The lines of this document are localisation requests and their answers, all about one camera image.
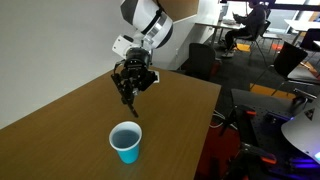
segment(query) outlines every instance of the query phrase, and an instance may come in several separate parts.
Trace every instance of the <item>cup rim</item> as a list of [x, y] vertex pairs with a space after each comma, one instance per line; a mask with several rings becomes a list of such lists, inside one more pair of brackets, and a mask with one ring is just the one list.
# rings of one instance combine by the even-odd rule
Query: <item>cup rim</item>
[[[135, 127], [137, 127], [139, 139], [137, 140], [137, 142], [135, 142], [133, 145], [131, 145], [131, 146], [127, 147], [127, 148], [118, 148], [118, 147], [114, 146], [113, 143], [111, 143], [111, 142], [112, 142], [112, 135], [113, 135], [115, 132], [117, 132], [117, 131], [119, 130], [120, 126], [123, 125], [123, 124], [132, 124], [132, 125], [134, 125]], [[128, 151], [128, 150], [132, 149], [133, 147], [137, 146], [137, 145], [140, 143], [141, 137], [142, 137], [142, 130], [141, 130], [141, 127], [140, 127], [137, 123], [135, 123], [135, 122], [133, 122], [133, 121], [124, 121], [124, 122], [121, 122], [121, 123], [117, 124], [117, 125], [111, 130], [111, 132], [110, 132], [110, 134], [109, 134], [109, 143], [110, 143], [110, 145], [111, 145], [115, 150], [117, 150], [117, 151]]]

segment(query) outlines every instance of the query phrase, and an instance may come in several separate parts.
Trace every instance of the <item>white wall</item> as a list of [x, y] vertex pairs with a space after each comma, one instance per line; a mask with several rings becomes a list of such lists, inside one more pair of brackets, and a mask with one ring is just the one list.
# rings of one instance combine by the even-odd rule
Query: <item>white wall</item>
[[[132, 35], [134, 28], [122, 19], [120, 2], [0, 1], [0, 128], [106, 73], [121, 60], [111, 51], [113, 42], [119, 33]], [[200, 0], [199, 10], [211, 8], [204, 3], [212, 5]], [[187, 58], [188, 42], [203, 42], [212, 33], [195, 27], [194, 21], [195, 16], [174, 23], [172, 38], [154, 51], [155, 66], [177, 68]]]

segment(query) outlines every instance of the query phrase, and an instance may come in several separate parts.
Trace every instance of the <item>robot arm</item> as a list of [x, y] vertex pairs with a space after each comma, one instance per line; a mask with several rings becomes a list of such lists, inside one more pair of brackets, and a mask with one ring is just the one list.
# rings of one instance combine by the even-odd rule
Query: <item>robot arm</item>
[[[148, 70], [152, 50], [170, 39], [173, 26], [159, 2], [157, 5], [152, 0], [123, 0], [121, 12], [124, 20], [137, 31], [133, 37], [120, 35], [116, 39], [112, 50], [123, 60], [116, 63], [111, 77], [122, 96], [122, 102], [138, 117], [132, 106], [134, 97], [157, 80], [155, 72]], [[120, 65], [123, 65], [123, 69], [117, 73]]]

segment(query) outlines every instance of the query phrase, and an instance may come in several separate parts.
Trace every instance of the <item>person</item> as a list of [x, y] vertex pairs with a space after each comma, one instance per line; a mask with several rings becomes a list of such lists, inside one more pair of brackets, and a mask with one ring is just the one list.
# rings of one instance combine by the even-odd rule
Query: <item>person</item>
[[236, 47], [234, 38], [252, 36], [257, 33], [260, 25], [265, 23], [267, 10], [266, 6], [260, 4], [259, 0], [249, 0], [249, 7], [252, 8], [252, 11], [247, 17], [233, 14], [233, 18], [236, 23], [243, 24], [245, 27], [227, 32], [225, 35], [226, 53], [222, 54], [222, 57], [234, 56], [233, 48]]

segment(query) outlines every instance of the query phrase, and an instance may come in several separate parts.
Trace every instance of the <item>blue paper cup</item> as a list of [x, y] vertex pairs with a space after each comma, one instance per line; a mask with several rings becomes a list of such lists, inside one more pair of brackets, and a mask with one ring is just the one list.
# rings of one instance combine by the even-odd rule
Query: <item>blue paper cup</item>
[[111, 146], [118, 152], [120, 159], [131, 164], [138, 159], [142, 131], [137, 123], [125, 121], [116, 125], [109, 134]]

